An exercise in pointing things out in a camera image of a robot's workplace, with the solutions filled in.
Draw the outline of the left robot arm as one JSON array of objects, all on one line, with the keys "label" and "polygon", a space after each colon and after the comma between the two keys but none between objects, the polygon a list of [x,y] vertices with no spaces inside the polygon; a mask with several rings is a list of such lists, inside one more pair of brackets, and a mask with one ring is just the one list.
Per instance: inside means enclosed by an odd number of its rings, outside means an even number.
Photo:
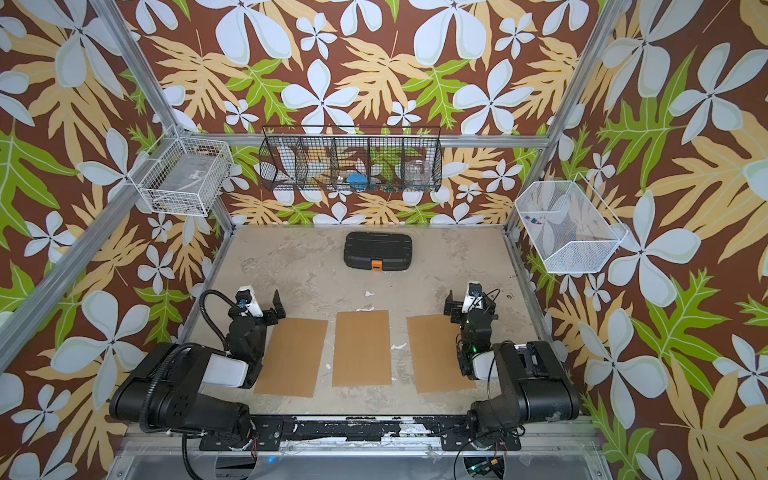
[{"label": "left robot arm", "polygon": [[251,287],[240,288],[234,298],[204,290],[198,306],[222,347],[159,344],[120,385],[110,400],[109,414],[138,424],[144,433],[209,435],[239,445],[253,430],[249,408],[200,389],[253,387],[263,368],[268,329],[285,319],[286,311],[278,291],[272,306],[262,308]]}]

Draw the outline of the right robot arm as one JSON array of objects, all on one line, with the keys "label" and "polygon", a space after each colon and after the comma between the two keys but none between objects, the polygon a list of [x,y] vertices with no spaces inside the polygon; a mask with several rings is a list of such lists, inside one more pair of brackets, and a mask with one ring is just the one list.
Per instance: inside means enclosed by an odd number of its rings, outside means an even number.
[{"label": "right robot arm", "polygon": [[459,327],[456,356],[460,373],[490,384],[500,393],[472,404],[467,412],[470,435],[510,433],[529,423],[571,421],[581,403],[563,366],[546,341],[518,346],[511,341],[494,343],[492,326],[498,320],[495,298],[470,283],[463,299],[448,294],[444,314]]}]

